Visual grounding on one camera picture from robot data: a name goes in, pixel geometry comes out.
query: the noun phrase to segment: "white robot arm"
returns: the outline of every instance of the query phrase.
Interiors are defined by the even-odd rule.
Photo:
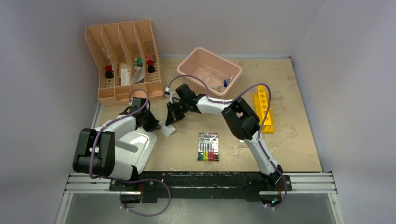
[[[227,107],[229,107],[231,105],[231,103],[226,103],[226,102],[229,102],[230,100],[222,100],[222,99],[215,99],[215,98],[211,98],[211,99],[215,100],[215,101],[222,101],[222,102],[224,102],[224,104],[213,103],[213,102],[210,102],[208,100],[208,98],[202,97],[197,102],[197,108],[201,113],[210,113],[210,114],[222,116],[222,114],[221,114],[222,111],[224,111]],[[267,145],[265,144],[262,136],[260,136],[260,139],[257,139],[257,136],[258,136],[257,134],[258,134],[258,131],[252,135],[253,138],[251,140],[243,139],[243,141],[249,147],[254,158],[256,159],[257,165],[260,169],[260,172],[265,175],[270,175],[275,172],[275,168],[272,166],[270,161],[265,156],[264,152],[261,150],[261,148],[259,146],[259,142],[261,142],[262,146],[264,147],[264,150],[266,150],[270,159],[276,166],[278,165],[278,162],[272,157],[271,152],[269,151]]]
[[[134,98],[131,105],[116,118],[116,121],[111,121],[112,124],[109,126],[107,126],[107,122],[95,129],[83,129],[80,132],[74,154],[73,170],[88,174],[91,153],[92,150],[95,150],[92,163],[93,174],[122,180],[137,179],[137,167],[117,160],[115,157],[115,146],[119,139],[138,127],[142,127],[146,132],[161,128],[158,120],[155,119],[150,109],[146,107],[134,116],[124,117],[142,107],[145,101],[146,99],[144,98]],[[95,149],[93,149],[94,139],[100,130],[102,130],[100,138]]]
[[[274,184],[279,180],[281,176],[272,164],[283,173],[282,168],[271,155],[262,136],[259,139],[257,138],[260,129],[259,118],[243,98],[233,103],[230,103],[231,100],[210,98],[216,102],[223,102],[214,103],[209,101],[204,94],[196,95],[186,84],[179,86],[176,89],[176,93],[180,97],[180,100],[167,104],[168,117],[165,125],[180,121],[183,119],[184,113],[188,111],[223,116],[233,135],[243,140],[249,147],[257,161],[260,173],[266,177],[270,177]]]

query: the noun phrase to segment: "yellow block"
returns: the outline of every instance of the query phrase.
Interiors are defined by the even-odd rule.
[[[253,94],[253,102],[255,103],[255,112],[260,119],[260,125],[262,119],[265,116],[265,112],[268,109],[268,94],[265,91],[264,86],[257,87],[257,93]],[[264,126],[262,127],[262,133],[274,133],[274,127],[272,125],[275,122],[271,119],[274,115],[272,114],[272,109],[269,110],[267,118],[264,121]]]

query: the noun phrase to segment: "white wall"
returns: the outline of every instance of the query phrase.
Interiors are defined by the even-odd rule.
[[[0,223],[54,223],[98,71],[73,0],[0,1]]]
[[[159,54],[291,56],[324,0],[79,0],[91,25],[152,19]]]
[[[326,0],[292,60],[347,223],[395,223],[396,1]]]

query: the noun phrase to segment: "wooden table surface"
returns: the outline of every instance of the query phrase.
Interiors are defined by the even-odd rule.
[[[163,88],[177,76],[176,67],[182,58],[161,58]],[[263,137],[273,157],[285,172],[322,171],[313,141],[310,125],[296,77],[288,58],[229,59],[242,67],[242,74],[227,98],[233,99],[247,87],[265,82],[271,88],[271,108],[274,114],[274,134]],[[171,89],[177,88],[183,78],[177,79]],[[252,95],[256,88],[243,97],[253,108]],[[168,98],[151,102],[151,111],[157,120],[165,121]],[[114,119],[127,106],[102,108],[99,125]],[[235,138],[224,119],[211,114],[186,113],[184,120],[173,125],[176,131],[168,138],[157,130],[157,142],[145,170],[150,171],[258,171],[249,148]],[[198,133],[219,133],[220,161],[198,161]]]

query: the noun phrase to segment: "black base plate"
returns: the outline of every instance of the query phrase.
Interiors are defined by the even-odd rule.
[[[292,190],[290,177],[288,190]],[[260,191],[277,192],[284,181],[280,179],[273,185],[263,178],[260,172],[166,172],[144,171],[139,180],[157,179],[163,181],[170,189],[172,198],[191,199],[245,199],[248,202],[259,202]],[[142,203],[156,203],[158,198],[168,198],[166,188],[158,182],[143,182]],[[120,182],[110,184],[110,191],[140,191],[139,185],[128,185]]]

